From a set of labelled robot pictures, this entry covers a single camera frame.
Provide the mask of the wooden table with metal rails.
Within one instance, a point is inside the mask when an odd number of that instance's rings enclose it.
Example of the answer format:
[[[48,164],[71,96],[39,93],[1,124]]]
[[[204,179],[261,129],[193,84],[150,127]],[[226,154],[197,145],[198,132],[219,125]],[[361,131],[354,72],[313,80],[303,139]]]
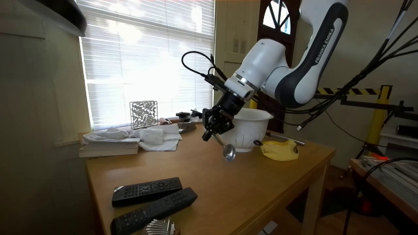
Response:
[[[351,159],[350,167],[360,191],[396,226],[418,226],[418,159],[389,163],[362,177],[381,160]]]

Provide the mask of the black clamp on block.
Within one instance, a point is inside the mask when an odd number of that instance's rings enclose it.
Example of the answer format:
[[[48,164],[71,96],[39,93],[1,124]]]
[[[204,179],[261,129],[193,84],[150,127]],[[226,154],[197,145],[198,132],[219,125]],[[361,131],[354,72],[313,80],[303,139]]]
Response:
[[[176,116],[179,118],[179,121],[177,122],[179,133],[185,133],[197,128],[196,123],[191,121],[191,113],[180,112],[176,113]]]

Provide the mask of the yellow cloth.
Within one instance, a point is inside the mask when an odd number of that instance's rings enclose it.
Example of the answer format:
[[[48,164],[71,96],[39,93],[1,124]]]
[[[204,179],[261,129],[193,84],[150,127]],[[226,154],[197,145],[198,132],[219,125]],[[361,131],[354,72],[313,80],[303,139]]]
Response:
[[[288,162],[299,157],[299,147],[294,140],[266,141],[262,143],[260,149],[264,156],[279,162]]]

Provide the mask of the white cloth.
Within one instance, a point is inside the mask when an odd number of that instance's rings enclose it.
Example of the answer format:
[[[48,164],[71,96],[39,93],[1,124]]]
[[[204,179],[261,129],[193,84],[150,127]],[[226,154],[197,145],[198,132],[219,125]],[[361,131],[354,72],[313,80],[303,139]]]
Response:
[[[176,124],[157,125],[133,130],[128,127],[111,127],[83,135],[85,143],[137,143],[146,151],[175,151],[182,140]]]

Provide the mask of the black remote control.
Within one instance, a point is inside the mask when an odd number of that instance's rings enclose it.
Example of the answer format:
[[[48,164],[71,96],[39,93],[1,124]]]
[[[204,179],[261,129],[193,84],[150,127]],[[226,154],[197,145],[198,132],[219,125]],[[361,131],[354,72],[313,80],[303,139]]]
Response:
[[[150,202],[182,189],[183,186],[178,177],[117,186],[113,192],[112,206],[125,207]]]
[[[143,229],[153,220],[164,219],[189,207],[197,198],[194,190],[188,187],[115,217],[110,224],[111,235],[130,235]]]

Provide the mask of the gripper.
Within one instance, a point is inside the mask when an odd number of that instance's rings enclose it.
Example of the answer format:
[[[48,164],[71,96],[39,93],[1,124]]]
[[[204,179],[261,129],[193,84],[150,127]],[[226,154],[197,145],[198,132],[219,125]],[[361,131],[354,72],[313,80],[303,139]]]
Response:
[[[203,141],[208,141],[213,135],[222,135],[234,128],[232,120],[244,106],[245,101],[232,93],[225,93],[210,109],[202,110],[204,126]]]

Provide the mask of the silver spoon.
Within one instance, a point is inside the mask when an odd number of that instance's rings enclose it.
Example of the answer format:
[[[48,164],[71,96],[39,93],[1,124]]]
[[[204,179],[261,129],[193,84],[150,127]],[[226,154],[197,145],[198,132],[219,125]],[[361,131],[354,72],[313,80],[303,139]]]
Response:
[[[213,135],[213,138],[222,146],[223,157],[226,161],[231,162],[236,157],[236,149],[232,144],[225,144],[218,135]]]

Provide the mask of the black rounded shade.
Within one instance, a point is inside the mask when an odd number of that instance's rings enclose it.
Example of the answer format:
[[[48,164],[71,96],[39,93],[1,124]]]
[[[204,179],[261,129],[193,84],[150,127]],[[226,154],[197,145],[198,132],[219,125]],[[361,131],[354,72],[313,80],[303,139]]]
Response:
[[[65,31],[85,37],[87,20],[75,0],[17,0],[27,9]]]

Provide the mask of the silver metal rod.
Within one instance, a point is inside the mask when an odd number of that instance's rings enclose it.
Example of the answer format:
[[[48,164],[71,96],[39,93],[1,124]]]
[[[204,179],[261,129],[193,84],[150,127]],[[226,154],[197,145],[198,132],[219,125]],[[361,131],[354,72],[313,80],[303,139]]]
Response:
[[[287,136],[285,136],[283,134],[280,134],[280,133],[266,132],[265,135],[268,136],[268,137],[272,137],[272,138],[276,138],[276,139],[280,139],[280,140],[292,140],[299,146],[305,146],[305,142],[303,140],[295,139],[295,138],[292,138],[292,137],[287,137]]]

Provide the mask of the white cabinet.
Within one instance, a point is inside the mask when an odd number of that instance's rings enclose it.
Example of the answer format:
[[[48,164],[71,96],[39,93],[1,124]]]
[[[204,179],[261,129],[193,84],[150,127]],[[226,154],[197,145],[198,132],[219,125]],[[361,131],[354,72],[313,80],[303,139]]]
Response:
[[[418,159],[418,139],[399,135],[394,127],[382,128],[378,145],[378,149],[391,159],[402,157]]]

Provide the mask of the stack of books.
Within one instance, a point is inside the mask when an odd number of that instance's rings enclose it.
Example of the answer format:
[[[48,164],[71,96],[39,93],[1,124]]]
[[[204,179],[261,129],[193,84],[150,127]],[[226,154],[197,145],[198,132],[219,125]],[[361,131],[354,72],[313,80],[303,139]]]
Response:
[[[121,139],[114,142],[89,142],[79,149],[80,158],[123,156],[137,154],[139,139]]]

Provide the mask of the window with white blinds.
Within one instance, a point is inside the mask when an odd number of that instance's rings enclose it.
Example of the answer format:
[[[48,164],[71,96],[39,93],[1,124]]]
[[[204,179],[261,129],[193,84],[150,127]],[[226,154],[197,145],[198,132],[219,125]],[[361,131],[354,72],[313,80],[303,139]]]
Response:
[[[130,124],[130,103],[155,100],[158,116],[213,105],[203,77],[215,50],[215,0],[76,0],[90,121]]]

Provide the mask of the white bowl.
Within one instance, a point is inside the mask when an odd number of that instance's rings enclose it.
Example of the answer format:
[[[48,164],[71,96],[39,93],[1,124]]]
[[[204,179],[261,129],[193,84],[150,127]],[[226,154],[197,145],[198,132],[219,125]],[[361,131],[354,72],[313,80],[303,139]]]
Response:
[[[219,137],[223,143],[233,145],[238,153],[250,152],[255,140],[263,140],[272,118],[264,110],[242,108],[232,120],[234,128]]]

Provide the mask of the wooden kalimba with metal tines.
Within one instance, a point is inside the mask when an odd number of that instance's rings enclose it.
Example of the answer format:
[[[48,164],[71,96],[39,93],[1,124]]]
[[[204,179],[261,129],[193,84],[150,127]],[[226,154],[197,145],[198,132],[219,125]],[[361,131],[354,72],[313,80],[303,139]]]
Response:
[[[152,220],[141,235],[182,235],[180,227],[169,217],[167,220]]]

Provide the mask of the dark door with arched window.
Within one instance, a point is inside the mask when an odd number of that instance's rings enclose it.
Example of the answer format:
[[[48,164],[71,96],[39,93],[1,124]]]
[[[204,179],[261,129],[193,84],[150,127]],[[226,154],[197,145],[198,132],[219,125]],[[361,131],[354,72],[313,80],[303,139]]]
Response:
[[[272,39],[284,45],[288,66],[294,54],[300,4],[301,0],[260,0],[258,39]],[[284,132],[285,111],[276,100],[260,92],[257,108],[274,116],[267,130]]]

